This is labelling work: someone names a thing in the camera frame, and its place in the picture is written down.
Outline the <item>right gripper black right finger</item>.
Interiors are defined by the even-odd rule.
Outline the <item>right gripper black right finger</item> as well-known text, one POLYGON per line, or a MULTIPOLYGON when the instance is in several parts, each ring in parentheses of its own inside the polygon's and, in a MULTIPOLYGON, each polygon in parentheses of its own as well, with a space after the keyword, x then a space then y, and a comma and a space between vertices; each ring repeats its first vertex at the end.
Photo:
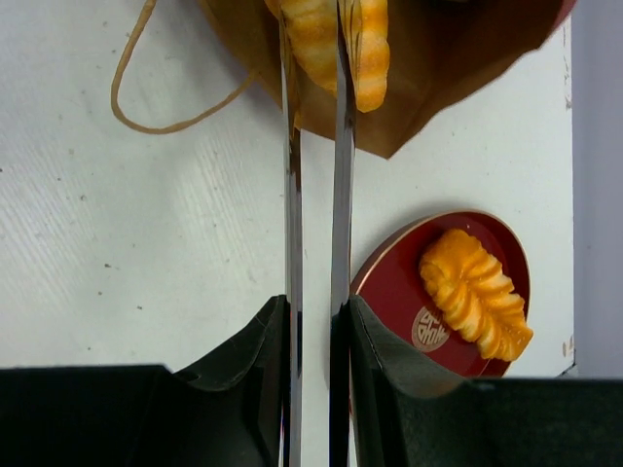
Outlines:
POLYGON ((464 378, 391 332, 359 296, 349 301, 351 401, 360 466, 465 466, 451 421, 464 378))

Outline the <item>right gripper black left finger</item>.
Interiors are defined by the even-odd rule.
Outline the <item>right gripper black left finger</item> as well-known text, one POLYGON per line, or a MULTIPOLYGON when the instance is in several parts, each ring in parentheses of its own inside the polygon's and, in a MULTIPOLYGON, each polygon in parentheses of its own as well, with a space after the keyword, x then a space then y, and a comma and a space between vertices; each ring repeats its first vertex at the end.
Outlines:
POLYGON ((186 397, 181 466, 276 466, 286 317, 269 298, 248 324, 175 376, 186 397))

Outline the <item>twisted orange fake bread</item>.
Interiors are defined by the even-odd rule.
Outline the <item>twisted orange fake bread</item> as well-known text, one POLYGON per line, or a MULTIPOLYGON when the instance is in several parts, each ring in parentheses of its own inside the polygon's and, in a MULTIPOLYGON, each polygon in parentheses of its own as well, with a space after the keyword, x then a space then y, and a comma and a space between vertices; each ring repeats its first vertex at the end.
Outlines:
POLYGON ((444 322, 482 358, 513 362, 522 355, 533 337, 525 300, 478 238, 445 231, 422 254, 419 272, 444 322))

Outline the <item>metal kitchen tongs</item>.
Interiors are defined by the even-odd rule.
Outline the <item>metal kitchen tongs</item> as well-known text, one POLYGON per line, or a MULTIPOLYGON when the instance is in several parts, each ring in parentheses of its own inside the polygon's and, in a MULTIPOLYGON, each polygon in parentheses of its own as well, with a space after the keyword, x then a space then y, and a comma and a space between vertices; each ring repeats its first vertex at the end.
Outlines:
POLYGON ((356 106, 346 19, 356 1, 335 1, 337 97, 329 102, 331 139, 304 128, 311 86, 279 26, 284 129, 285 306, 289 313, 282 407, 285 466, 351 466, 349 297, 356 106))

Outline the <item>red brown paper bag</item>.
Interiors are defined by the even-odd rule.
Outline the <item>red brown paper bag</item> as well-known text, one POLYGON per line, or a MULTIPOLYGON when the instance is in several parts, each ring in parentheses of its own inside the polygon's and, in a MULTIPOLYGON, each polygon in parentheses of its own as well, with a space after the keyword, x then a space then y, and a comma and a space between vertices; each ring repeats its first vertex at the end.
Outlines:
MULTIPOLYGON (((247 70, 246 83, 281 98, 279 26, 268 1, 203 1, 201 9, 247 70)), ((357 110, 356 145, 388 159, 440 111, 538 49, 567 19, 570 1, 386 1, 390 64, 384 103, 357 110)), ((304 128, 332 138, 329 102, 312 82, 304 128)))

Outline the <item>striped orange fake croissant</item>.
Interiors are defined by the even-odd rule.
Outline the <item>striped orange fake croissant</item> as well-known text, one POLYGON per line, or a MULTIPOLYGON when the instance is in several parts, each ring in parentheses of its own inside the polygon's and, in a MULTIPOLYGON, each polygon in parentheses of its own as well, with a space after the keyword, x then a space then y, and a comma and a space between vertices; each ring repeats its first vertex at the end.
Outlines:
POLYGON ((343 28, 357 110, 372 112, 384 103, 390 48, 385 0, 268 1, 284 17, 290 46, 313 83, 337 93, 337 32, 343 28))

